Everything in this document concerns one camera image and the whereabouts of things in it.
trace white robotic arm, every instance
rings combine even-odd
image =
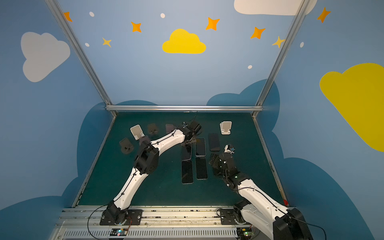
[[[157,149],[160,156],[162,153],[175,146],[176,144],[184,142],[184,139],[184,133],[177,129],[162,138],[151,141],[150,145]],[[113,199],[115,206],[120,209],[128,208],[131,204],[133,196],[147,176],[147,173],[140,174],[140,171],[138,171],[136,167],[133,167],[128,180],[125,182],[119,194]]]
[[[103,216],[112,219],[114,224],[123,224],[127,219],[127,209],[131,200],[144,179],[156,170],[159,156],[176,144],[191,144],[196,142],[196,134],[201,126],[193,121],[184,123],[172,133],[162,138],[148,142],[144,140],[135,158],[134,166],[127,181],[118,195],[109,202]]]
[[[214,175],[222,175],[227,186],[245,198],[233,207],[235,221],[252,224],[272,240],[313,240],[301,212],[279,204],[239,172],[232,153],[234,148],[227,145],[224,153],[211,157],[209,164]]]

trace white cloud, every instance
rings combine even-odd
[[[310,0],[305,14],[316,5]],[[296,15],[301,0],[235,0],[235,10],[242,14]]]
[[[67,60],[71,53],[66,42],[58,41],[49,33],[24,33],[21,46],[26,58],[23,72],[31,82],[41,81]]]

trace yellow star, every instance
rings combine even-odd
[[[133,26],[133,30],[132,30],[132,32],[137,31],[137,32],[140,32],[140,33],[141,33],[141,30],[140,30],[140,25],[141,25],[141,23],[138,23],[138,24],[133,23],[133,22],[131,22],[131,23],[132,23],[132,26]]]
[[[252,39],[252,38],[258,38],[258,39],[260,39],[260,38],[262,37],[262,33],[263,33],[264,30],[265,30],[265,28],[264,28],[264,29],[258,29],[257,27],[255,27],[255,32],[254,32],[253,35],[251,36],[251,39]]]
[[[111,47],[111,46],[109,45],[109,42],[112,41],[112,40],[107,41],[107,40],[105,40],[104,38],[103,38],[103,40],[104,40],[103,45],[108,45],[109,47]]]
[[[216,31],[216,24],[219,20],[220,19],[212,20],[212,19],[208,18],[208,26],[205,30],[213,29]]]
[[[284,42],[284,41],[285,41],[285,39],[281,40],[281,39],[280,39],[280,36],[278,36],[278,37],[277,37],[277,42],[274,43],[274,44],[272,44],[272,46],[273,46],[273,45],[277,45],[277,46],[279,46],[279,48],[280,48],[281,43]]]
[[[65,18],[68,20],[68,21],[72,21],[72,19],[70,18],[70,12],[66,12],[66,13],[64,13],[64,16],[65,16]]]
[[[317,18],[317,20],[321,20],[321,23],[323,23],[325,17],[326,17],[328,14],[330,14],[330,12],[331,12],[331,11],[327,11],[327,10],[325,10],[325,8],[324,8],[323,12],[322,12],[321,15]]]

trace phone screen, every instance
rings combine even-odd
[[[183,184],[193,183],[192,161],[181,161],[181,182]]]
[[[217,133],[208,134],[208,142],[209,142],[209,150],[211,150],[212,152],[220,151],[220,142],[218,140]]]
[[[181,160],[190,160],[192,155],[192,145],[181,146]]]
[[[197,179],[208,178],[207,160],[205,159],[205,157],[196,158],[196,178]]]
[[[196,157],[204,157],[206,155],[205,138],[203,138],[203,137],[197,137],[196,138],[195,154],[196,154]]]

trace green table surface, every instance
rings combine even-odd
[[[133,137],[131,127],[139,124],[144,134],[148,135],[148,124],[155,123],[159,133],[149,137],[156,140],[166,134],[166,124],[178,126],[194,116],[195,113],[119,113],[78,205],[104,205],[119,193],[131,173],[139,149],[139,141]],[[218,133],[222,150],[226,144],[233,144],[236,149],[233,157],[237,169],[250,176],[264,192],[283,204],[249,113],[197,113],[195,120],[201,124],[203,130],[199,137],[206,140],[208,179],[196,179],[193,146],[194,182],[181,183],[181,145],[178,144],[159,157],[157,169],[141,184],[131,205],[233,205],[240,202],[243,198],[212,173],[212,167],[208,164],[211,154],[209,133]],[[222,121],[232,121],[230,135],[220,133],[219,124]],[[119,145],[125,137],[134,145],[133,152],[128,155],[121,152]]]

